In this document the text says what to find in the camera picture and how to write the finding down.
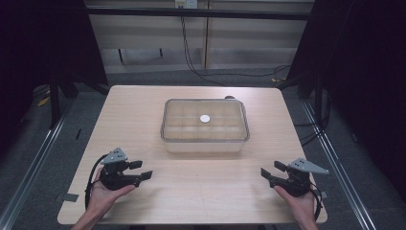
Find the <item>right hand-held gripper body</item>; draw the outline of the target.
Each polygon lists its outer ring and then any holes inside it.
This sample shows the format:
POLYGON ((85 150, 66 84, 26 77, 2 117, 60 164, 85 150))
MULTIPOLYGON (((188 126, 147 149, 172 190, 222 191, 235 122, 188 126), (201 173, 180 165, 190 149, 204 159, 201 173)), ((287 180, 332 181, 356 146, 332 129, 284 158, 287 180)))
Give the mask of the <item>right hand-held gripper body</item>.
POLYGON ((281 186, 295 197, 304 196, 309 192, 311 186, 310 175, 312 173, 329 174, 329 170, 303 158, 298 158, 285 166, 287 178, 280 178, 271 174, 269 184, 271 188, 281 186))

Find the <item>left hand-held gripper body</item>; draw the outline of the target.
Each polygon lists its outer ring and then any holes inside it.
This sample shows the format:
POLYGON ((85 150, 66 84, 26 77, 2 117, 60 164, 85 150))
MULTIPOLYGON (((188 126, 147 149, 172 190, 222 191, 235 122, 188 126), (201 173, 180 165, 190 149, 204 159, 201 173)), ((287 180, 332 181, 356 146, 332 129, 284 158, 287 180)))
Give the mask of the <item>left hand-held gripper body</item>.
POLYGON ((124 171, 129 169, 129 163, 126 154, 120 148, 110 151, 101 161, 100 182, 102 185, 111 191, 117 191, 127 185, 138 187, 141 183, 139 175, 124 174, 124 171))

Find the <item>person's left hand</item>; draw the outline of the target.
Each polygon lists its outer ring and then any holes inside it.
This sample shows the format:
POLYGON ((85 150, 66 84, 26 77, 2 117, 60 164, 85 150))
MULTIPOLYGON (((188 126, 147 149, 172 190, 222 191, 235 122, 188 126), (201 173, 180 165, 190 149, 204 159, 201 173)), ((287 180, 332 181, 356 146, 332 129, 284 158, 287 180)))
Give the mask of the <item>person's left hand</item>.
POLYGON ((117 191, 108 190, 100 182, 100 175, 101 169, 98 169, 92 183, 90 201, 85 211, 85 215, 93 221, 102 219, 120 197, 126 196, 135 189, 134 185, 127 185, 117 191))

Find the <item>person's right hand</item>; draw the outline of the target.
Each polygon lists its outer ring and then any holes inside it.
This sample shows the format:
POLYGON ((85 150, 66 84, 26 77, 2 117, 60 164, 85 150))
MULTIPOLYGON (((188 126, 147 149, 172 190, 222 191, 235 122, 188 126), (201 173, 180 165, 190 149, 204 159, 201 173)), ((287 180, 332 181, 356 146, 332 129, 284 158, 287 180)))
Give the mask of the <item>person's right hand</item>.
POLYGON ((295 197, 290 195, 281 186, 275 186, 274 190, 287 202, 294 219, 298 223, 309 224, 315 222, 314 196, 312 193, 307 193, 303 196, 295 197))

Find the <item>clear plastic container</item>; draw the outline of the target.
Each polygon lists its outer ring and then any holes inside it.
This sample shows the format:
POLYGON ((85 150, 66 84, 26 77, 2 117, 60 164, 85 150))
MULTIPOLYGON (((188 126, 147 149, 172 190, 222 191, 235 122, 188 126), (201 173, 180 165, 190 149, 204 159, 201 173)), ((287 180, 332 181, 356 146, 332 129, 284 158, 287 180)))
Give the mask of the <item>clear plastic container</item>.
POLYGON ((167 151, 239 152, 249 140, 244 104, 232 99, 170 99, 164 107, 161 139, 167 151), (207 124, 200 116, 207 114, 207 124))

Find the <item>black metal stand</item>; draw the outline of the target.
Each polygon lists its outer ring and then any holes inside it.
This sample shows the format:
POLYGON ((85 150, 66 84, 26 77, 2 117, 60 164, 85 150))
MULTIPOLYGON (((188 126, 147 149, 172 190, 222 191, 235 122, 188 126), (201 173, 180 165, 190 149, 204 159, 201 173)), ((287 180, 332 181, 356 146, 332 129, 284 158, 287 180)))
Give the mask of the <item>black metal stand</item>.
POLYGON ((78 90, 74 82, 62 77, 60 74, 52 73, 50 76, 50 99, 51 99, 51 124, 53 129, 61 118, 59 92, 69 99, 74 99, 78 95, 78 90))

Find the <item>black curtain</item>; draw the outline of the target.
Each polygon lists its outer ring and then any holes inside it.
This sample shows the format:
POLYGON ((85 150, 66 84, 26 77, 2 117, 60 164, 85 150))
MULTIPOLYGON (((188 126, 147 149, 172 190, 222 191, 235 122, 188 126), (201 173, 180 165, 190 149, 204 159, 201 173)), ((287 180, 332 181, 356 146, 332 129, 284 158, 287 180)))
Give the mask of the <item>black curtain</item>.
POLYGON ((314 0, 287 78, 327 90, 406 200, 406 0, 314 0))
POLYGON ((43 84, 107 84, 84 0, 0 0, 0 156, 43 84))

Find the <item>black horizontal bar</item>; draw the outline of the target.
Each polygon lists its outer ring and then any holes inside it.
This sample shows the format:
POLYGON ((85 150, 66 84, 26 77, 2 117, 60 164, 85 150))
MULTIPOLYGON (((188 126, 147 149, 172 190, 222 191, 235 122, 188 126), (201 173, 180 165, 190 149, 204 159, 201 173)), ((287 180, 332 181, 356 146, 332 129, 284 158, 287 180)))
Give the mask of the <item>black horizontal bar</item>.
POLYGON ((224 11, 224 10, 196 10, 196 9, 153 9, 153 8, 109 8, 88 7, 88 14, 106 15, 142 15, 142 16, 179 16, 206 18, 246 18, 273 20, 301 20, 311 18, 309 13, 303 12, 273 12, 273 11, 224 11))

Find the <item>metal floor rail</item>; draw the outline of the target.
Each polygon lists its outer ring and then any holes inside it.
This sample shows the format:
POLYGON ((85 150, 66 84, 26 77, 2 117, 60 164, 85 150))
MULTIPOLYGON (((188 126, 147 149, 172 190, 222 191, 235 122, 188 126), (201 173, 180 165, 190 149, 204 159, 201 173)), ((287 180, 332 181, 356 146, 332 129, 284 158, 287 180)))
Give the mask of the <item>metal floor rail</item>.
POLYGON ((37 176, 48 158, 53 145, 61 132, 68 114, 70 113, 74 99, 69 99, 65 106, 62 107, 60 117, 56 120, 54 126, 48 130, 47 135, 37 151, 34 161, 25 173, 21 183, 18 185, 16 192, 8 202, 3 214, 0 216, 0 230, 11 230, 15 220, 20 213, 37 176))
POLYGON ((301 100, 304 112, 318 138, 318 142, 322 146, 324 153, 336 175, 341 188, 354 212, 358 222, 363 230, 378 230, 372 220, 367 207, 362 201, 360 195, 356 192, 348 173, 346 172, 340 158, 338 157, 333 145, 331 144, 326 132, 316 124, 316 113, 308 100, 301 100))

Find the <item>white wall outlet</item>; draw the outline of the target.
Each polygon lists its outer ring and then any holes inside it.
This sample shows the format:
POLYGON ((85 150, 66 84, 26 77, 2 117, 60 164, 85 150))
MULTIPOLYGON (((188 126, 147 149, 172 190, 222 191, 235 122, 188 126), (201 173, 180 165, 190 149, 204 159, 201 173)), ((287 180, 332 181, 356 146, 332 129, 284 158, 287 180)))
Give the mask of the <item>white wall outlet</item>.
POLYGON ((197 0, 174 0, 176 9, 197 9, 198 1, 197 0))

